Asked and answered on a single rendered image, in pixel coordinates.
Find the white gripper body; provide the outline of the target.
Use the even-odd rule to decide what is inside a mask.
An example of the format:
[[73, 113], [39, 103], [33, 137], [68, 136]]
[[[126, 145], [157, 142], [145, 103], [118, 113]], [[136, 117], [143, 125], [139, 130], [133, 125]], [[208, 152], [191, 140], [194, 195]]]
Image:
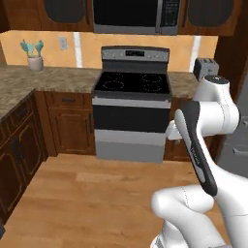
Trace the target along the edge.
[[177, 130], [177, 127], [173, 120], [169, 123], [168, 128], [166, 130], [166, 138], [168, 140], [182, 140], [182, 137], [179, 131]]

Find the black and silver stove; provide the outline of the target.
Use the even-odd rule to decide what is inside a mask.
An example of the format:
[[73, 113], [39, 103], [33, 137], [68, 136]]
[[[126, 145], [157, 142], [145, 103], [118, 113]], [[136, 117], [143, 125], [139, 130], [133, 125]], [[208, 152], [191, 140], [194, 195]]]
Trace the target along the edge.
[[103, 70], [92, 91], [96, 155], [160, 163], [170, 122], [170, 51], [152, 46], [104, 46]]

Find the grey fridge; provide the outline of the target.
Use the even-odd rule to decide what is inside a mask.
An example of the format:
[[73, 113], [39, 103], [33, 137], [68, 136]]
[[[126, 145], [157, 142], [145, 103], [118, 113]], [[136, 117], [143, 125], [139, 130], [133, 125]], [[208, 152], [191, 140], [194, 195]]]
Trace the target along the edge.
[[248, 178], [248, 75], [240, 90], [237, 106], [241, 120], [231, 135], [227, 135], [218, 157], [218, 166]]

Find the silver toaster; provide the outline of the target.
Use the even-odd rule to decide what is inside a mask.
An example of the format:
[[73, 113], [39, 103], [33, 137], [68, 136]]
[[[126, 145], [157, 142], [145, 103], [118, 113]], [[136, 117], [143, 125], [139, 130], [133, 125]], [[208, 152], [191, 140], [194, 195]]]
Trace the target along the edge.
[[219, 64], [211, 58], [197, 58], [193, 69], [193, 74], [197, 81], [204, 76], [217, 76], [219, 72]]

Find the dark brown tall side panel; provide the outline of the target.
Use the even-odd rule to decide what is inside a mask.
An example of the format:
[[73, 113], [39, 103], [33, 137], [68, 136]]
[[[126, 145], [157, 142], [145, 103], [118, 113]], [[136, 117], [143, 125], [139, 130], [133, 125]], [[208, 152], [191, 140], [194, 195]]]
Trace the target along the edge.
[[248, 72], [248, 0], [242, 0], [233, 35], [218, 39], [214, 59], [219, 64], [219, 75], [230, 81], [231, 95], [236, 101]]

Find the silver microwave oven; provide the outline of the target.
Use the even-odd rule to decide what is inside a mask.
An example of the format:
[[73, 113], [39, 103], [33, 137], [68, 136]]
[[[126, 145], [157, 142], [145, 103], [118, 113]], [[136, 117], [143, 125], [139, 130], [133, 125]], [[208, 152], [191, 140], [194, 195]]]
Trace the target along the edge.
[[181, 0], [93, 0], [95, 33], [176, 35]]

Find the dark brown base cupboard run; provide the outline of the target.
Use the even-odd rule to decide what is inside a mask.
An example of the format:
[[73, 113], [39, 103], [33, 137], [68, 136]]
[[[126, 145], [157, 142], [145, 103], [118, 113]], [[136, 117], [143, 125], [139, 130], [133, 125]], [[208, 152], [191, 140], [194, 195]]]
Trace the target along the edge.
[[35, 94], [0, 124], [0, 223], [6, 224], [41, 163], [47, 159]]

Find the teal kitchen utensil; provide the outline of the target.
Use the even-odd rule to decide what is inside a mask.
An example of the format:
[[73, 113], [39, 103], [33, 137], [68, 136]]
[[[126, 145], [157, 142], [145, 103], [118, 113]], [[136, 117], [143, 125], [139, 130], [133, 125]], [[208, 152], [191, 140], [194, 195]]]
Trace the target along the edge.
[[38, 52], [38, 55], [41, 55], [41, 51], [44, 47], [44, 43], [42, 40], [39, 40], [36, 44], [35, 44], [35, 49], [37, 50]]
[[22, 41], [20, 42], [20, 46], [21, 46], [21, 48], [23, 49], [23, 51], [25, 51], [25, 52], [26, 52], [27, 57], [29, 57], [29, 49], [28, 49], [28, 45], [25, 43], [25, 41], [24, 41], [24, 40], [22, 40]]

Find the brown wall cupboard, dark glass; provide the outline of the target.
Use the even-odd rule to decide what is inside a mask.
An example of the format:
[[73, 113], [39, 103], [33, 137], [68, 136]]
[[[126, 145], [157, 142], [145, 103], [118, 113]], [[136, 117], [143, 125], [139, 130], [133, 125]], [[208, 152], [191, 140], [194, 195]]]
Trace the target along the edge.
[[0, 33], [92, 32], [92, 0], [0, 0]]
[[231, 36], [243, 0], [181, 0], [179, 35]]

